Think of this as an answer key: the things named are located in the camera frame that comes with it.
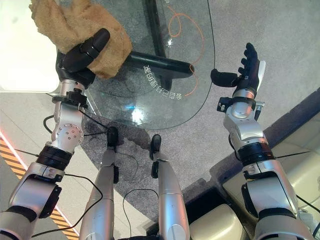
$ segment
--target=beige cushion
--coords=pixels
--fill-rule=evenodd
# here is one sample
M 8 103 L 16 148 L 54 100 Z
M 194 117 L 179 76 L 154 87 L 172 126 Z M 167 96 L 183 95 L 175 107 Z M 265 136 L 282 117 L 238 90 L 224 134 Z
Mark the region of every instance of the beige cushion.
M 206 213 L 190 225 L 192 240 L 240 240 L 243 226 L 226 204 Z

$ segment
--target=yellow black striped tape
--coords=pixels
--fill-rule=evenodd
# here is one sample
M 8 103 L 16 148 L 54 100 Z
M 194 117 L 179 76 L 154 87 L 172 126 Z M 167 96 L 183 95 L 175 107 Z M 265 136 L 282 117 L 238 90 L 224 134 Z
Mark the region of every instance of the yellow black striped tape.
M 7 143 L 0 136 L 0 155 L 4 159 L 4 161 L 9 165 L 11 170 L 15 173 L 18 179 L 21 179 L 25 174 L 26 170 L 24 166 L 20 163 L 20 161 L 16 158 L 14 153 L 8 147 Z M 54 221 L 54 223 L 58 226 L 58 228 L 63 229 L 70 227 L 66 219 L 60 214 L 60 212 L 55 207 L 50 218 Z M 63 230 L 63 234 L 70 240 L 78 240 L 79 235 L 73 229 Z

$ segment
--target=white floor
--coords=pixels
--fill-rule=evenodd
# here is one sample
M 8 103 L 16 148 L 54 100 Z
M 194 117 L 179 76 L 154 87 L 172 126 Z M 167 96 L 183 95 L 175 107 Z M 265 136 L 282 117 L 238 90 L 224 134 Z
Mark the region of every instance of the white floor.
M 14 148 L 39 154 L 45 143 L 50 140 L 50 134 L 43 127 L 43 119 L 52 115 L 54 105 L 51 98 L 43 93 L 1 93 L 0 95 L 0 130 Z M 54 128 L 53 120 L 48 121 L 49 128 Z M 29 165 L 36 158 L 19 153 L 22 160 Z M 89 160 L 81 146 L 75 150 L 66 172 L 86 176 L 95 180 L 98 170 Z M 15 183 L 6 182 L 0 176 L 2 187 L 14 188 Z M 71 223 L 75 223 L 84 212 L 92 185 L 82 179 L 65 176 L 59 186 L 62 187 L 58 207 Z M 129 224 L 125 217 L 123 198 L 114 191 L 114 238 L 128 238 Z M 124 204 L 129 217 L 132 236 L 146 235 L 145 228 L 152 224 L 150 219 L 136 210 L 127 201 Z

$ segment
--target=glass table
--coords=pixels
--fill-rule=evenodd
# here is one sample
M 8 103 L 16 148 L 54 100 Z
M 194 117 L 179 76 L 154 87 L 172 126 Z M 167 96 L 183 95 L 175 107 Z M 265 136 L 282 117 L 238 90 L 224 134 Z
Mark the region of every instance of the glass table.
M 111 79 L 86 91 L 89 112 L 143 129 L 190 120 L 211 87 L 214 40 L 208 0 L 101 0 L 133 50 Z

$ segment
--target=gray carpet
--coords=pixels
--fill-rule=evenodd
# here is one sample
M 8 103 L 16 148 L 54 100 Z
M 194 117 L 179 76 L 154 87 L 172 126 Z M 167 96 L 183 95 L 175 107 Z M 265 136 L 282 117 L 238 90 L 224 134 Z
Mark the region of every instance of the gray carpet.
M 216 67 L 236 72 L 247 42 L 254 44 L 260 60 L 266 60 L 266 72 L 257 100 L 265 101 L 259 122 L 266 129 L 320 86 L 320 1 L 236 1 L 210 0 L 215 40 Z M 150 177 L 150 137 L 162 136 L 162 150 L 170 162 L 182 189 L 197 183 L 205 189 L 212 178 L 210 169 L 232 153 L 224 115 L 216 111 L 219 97 L 231 96 L 233 90 L 213 86 L 203 108 L 183 125 L 164 130 L 143 130 L 110 123 L 121 135 L 119 152 L 136 157 L 139 168 L 134 180 L 135 161 L 119 155 L 120 182 L 115 189 L 122 195 L 129 189 L 152 188 L 158 182 Z M 105 124 L 110 121 L 99 118 Z M 101 131 L 94 123 L 84 122 L 86 133 Z M 82 147 L 98 166 L 105 148 L 106 136 L 86 139 Z M 220 165 L 219 172 L 226 168 Z M 157 219 L 157 200 L 150 192 L 132 193 L 128 201 L 153 220 Z

